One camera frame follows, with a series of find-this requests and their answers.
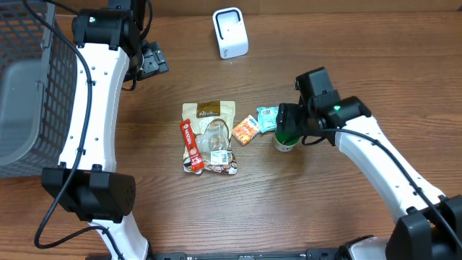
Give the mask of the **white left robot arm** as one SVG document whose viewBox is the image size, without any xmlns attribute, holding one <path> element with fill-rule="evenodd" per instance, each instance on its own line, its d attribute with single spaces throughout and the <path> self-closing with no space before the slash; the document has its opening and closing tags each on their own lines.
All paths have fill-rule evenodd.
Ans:
<svg viewBox="0 0 462 260">
<path fill-rule="evenodd" d="M 135 179 L 117 172 L 115 156 L 123 84 L 169 69 L 159 45 L 147 40 L 151 22 L 150 1 L 110 1 L 75 14 L 69 47 L 77 57 L 77 83 L 69 132 L 58 165 L 41 176 L 53 206 L 98 232 L 110 259 L 154 256 L 132 212 Z"/>
</svg>

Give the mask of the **red coffee stick sachet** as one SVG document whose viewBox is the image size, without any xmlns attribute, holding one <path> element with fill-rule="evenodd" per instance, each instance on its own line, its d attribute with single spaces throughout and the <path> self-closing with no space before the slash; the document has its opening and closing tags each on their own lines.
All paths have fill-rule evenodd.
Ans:
<svg viewBox="0 0 462 260">
<path fill-rule="evenodd" d="M 191 161 L 192 171 L 199 172 L 200 170 L 204 169 L 204 161 L 201 158 L 201 154 L 196 143 L 196 139 L 191 126 L 191 121 L 189 119 L 186 119 L 185 121 L 181 122 L 180 128 Z"/>
</svg>

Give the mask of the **beige nut pouch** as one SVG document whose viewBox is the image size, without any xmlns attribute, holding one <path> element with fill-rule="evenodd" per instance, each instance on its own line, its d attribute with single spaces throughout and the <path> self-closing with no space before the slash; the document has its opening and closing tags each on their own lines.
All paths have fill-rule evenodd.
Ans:
<svg viewBox="0 0 462 260">
<path fill-rule="evenodd" d="M 200 175 L 215 172 L 226 175 L 237 173 L 237 162 L 231 148 L 232 127 L 235 117 L 235 102 L 211 101 L 184 103 L 182 121 L 189 119 L 196 139 L 204 169 L 193 172 L 186 149 L 183 153 L 183 169 L 187 173 Z"/>
</svg>

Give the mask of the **teal snack packet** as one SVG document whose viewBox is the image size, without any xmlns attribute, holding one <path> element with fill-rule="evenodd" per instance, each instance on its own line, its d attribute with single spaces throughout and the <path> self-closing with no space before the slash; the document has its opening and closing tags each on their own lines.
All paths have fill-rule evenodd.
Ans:
<svg viewBox="0 0 462 260">
<path fill-rule="evenodd" d="M 274 107 L 259 107 L 256 109 L 258 113 L 257 121 L 260 127 L 260 132 L 276 130 L 276 117 L 279 112 L 277 106 Z"/>
</svg>

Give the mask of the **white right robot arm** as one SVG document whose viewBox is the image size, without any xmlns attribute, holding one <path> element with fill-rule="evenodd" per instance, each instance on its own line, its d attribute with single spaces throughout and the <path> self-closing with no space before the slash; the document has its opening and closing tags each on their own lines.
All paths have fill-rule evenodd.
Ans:
<svg viewBox="0 0 462 260">
<path fill-rule="evenodd" d="M 357 97 L 316 105 L 282 103 L 277 131 L 295 139 L 328 140 L 364 174 L 385 202 L 390 238 L 366 236 L 340 246 L 336 259 L 460 259 L 461 197 L 426 181 L 387 139 Z"/>
</svg>

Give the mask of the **orange tissue packet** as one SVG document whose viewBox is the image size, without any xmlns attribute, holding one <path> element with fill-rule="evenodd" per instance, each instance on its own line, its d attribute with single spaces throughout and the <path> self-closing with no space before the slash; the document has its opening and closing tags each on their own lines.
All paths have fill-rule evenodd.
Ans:
<svg viewBox="0 0 462 260">
<path fill-rule="evenodd" d="M 252 115 L 248 115 L 232 130 L 232 135 L 243 146 L 251 142 L 259 133 L 260 127 Z"/>
</svg>

